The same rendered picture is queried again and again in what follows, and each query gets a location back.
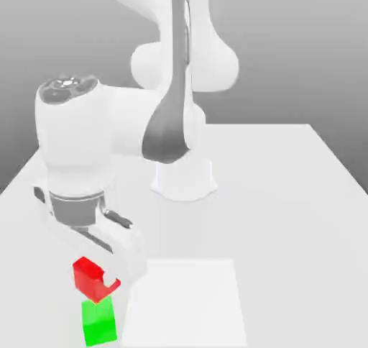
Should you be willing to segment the small green cube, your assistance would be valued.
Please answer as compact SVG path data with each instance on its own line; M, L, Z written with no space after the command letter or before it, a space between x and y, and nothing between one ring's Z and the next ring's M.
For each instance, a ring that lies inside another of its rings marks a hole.
M118 340L111 296L107 296L99 303L90 300L83 301L81 318L87 347Z

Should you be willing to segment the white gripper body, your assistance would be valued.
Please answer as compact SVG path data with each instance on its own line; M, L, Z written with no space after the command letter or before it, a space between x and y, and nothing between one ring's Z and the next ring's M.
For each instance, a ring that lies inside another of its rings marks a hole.
M102 269L115 267L123 285L131 285L146 273L146 256L140 230L98 218L87 227L62 225L65 240L76 257L87 257Z

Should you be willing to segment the small red cube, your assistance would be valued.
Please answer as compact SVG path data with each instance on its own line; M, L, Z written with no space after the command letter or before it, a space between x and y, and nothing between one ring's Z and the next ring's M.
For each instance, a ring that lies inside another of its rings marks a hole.
M110 286L105 285L104 274L104 269L87 257L81 257L73 263L76 289L95 304L110 296L121 285L118 278Z

